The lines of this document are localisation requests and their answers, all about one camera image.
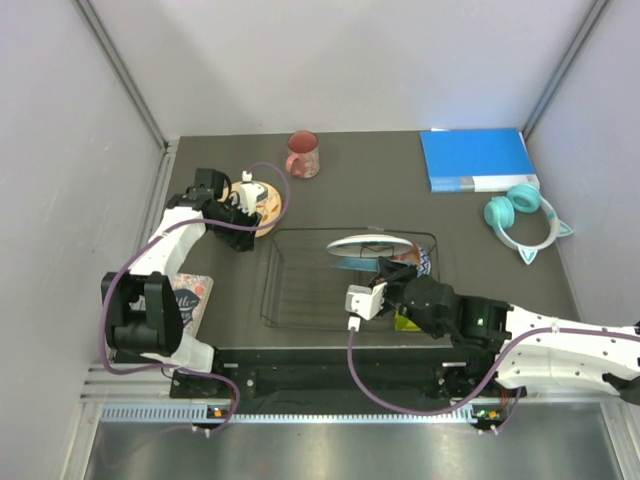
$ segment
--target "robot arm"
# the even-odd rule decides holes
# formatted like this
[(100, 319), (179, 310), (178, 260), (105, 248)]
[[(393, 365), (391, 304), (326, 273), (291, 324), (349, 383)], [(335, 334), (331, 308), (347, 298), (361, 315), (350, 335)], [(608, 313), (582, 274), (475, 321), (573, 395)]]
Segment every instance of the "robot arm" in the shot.
[[(360, 319), (394, 311), (424, 333), (450, 335), (454, 348), (477, 352), (480, 371), (458, 369), (473, 383), (483, 377), (496, 358), (508, 351), (496, 370), (495, 382), (505, 389), (526, 387), (527, 392), (562, 386), (605, 392), (640, 405), (640, 328), (609, 328), (547, 317), (505, 302), (457, 295), (450, 285), (429, 276), (418, 277), (406, 267), (405, 277), (388, 281), (379, 275), (369, 288), (351, 286), (346, 309), (349, 327)], [(531, 334), (510, 347), (522, 335)], [(615, 338), (623, 334), (626, 338)], [(443, 384), (447, 374), (443, 375)]]
[[(116, 287), (106, 323), (109, 347), (195, 371), (211, 372), (215, 350), (183, 333), (182, 315), (171, 280), (191, 247), (207, 230), (241, 252), (253, 249), (255, 232), (204, 223), (165, 232), (171, 225), (191, 219), (257, 226), (261, 216), (256, 213), (256, 204), (266, 197), (267, 189), (254, 182), (248, 172), (243, 173), (242, 180), (239, 188), (232, 192), (231, 181), (224, 173), (198, 169), (194, 185), (169, 200), (160, 226), (152, 236), (166, 238), (133, 263)], [(225, 187), (229, 194), (222, 201)], [(103, 278), (103, 298), (114, 276), (111, 272)]]

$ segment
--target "small plate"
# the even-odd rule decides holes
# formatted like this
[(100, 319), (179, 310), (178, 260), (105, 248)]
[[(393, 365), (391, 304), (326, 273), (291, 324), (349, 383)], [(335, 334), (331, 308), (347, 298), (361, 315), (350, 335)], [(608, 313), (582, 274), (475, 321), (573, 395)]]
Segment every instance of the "small plate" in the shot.
[(404, 255), (413, 243), (390, 235), (355, 235), (331, 242), (327, 251), (339, 257), (377, 258)]

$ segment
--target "metal dish rack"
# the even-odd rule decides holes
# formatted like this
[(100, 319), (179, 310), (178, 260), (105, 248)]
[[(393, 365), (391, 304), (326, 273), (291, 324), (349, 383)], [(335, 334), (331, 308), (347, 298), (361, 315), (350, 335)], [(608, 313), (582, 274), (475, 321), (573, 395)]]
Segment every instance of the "metal dish rack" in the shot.
[[(335, 240), (368, 233), (393, 235), (417, 243), (429, 253), (430, 275), (440, 280), (438, 242), (430, 233), (366, 227), (282, 229), (273, 235), (270, 246), (262, 321), (277, 328), (344, 330), (348, 286), (367, 285), (374, 274), (334, 268), (340, 259), (328, 253), (326, 247)], [(392, 314), (364, 322), (362, 327), (371, 332), (393, 329)]]

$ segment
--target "white enclosure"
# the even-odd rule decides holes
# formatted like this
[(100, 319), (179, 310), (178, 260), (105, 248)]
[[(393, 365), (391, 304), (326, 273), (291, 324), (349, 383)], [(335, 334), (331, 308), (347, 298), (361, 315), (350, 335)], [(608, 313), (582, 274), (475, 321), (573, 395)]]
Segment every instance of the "white enclosure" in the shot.
[[(136, 246), (164, 153), (75, 3), (0, 6), (7, 479), (59, 473), (100, 280)], [(640, 320), (637, 1), (84, 3), (165, 139), (523, 127), (589, 9), (610, 3), (528, 145), (575, 230), (560, 247), (583, 320)]]
[(160, 149), (71, 2), (3, 2), (0, 58), (0, 477), (49, 479)]
[(584, 0), (94, 0), (167, 138), (522, 126)]

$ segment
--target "cat ear headphones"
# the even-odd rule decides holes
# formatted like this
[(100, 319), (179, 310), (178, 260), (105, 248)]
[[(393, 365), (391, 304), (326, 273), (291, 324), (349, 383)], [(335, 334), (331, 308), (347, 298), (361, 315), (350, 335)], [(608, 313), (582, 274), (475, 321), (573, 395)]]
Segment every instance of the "cat ear headphones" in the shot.
[[(513, 240), (505, 230), (513, 226), (516, 210), (522, 213), (534, 213), (542, 208), (549, 222), (549, 236), (539, 245), (521, 245)], [(536, 258), (539, 250), (547, 248), (556, 238), (571, 235), (573, 230), (558, 218), (555, 209), (547, 202), (536, 187), (523, 183), (511, 187), (506, 197), (493, 197), (484, 207), (484, 219), (493, 228), (496, 235), (507, 247), (517, 250), (527, 265)]]

